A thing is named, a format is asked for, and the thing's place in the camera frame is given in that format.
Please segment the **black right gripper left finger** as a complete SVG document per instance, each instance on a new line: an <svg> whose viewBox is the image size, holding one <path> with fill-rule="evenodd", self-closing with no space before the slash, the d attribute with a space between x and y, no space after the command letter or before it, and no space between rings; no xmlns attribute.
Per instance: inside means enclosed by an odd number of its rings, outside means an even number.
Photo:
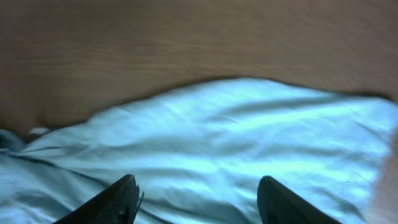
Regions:
<svg viewBox="0 0 398 224"><path fill-rule="evenodd" d="M140 188L128 174L54 224L133 224L139 207Z"/></svg>

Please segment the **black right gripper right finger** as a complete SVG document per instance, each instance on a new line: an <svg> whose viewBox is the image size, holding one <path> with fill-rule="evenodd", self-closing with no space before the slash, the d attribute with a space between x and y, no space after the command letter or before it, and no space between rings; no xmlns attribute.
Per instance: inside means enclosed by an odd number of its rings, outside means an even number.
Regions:
<svg viewBox="0 0 398 224"><path fill-rule="evenodd" d="M263 224L340 224L269 175L259 182L257 207Z"/></svg>

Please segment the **light teal t-shirt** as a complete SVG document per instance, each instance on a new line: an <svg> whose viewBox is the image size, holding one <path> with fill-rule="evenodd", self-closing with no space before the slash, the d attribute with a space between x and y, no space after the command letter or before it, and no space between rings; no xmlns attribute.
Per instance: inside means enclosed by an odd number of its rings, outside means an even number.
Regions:
<svg viewBox="0 0 398 224"><path fill-rule="evenodd" d="M53 223L126 174L137 223L259 223L269 175L341 223L362 223L397 105L240 78L115 106L1 149L1 222Z"/></svg>

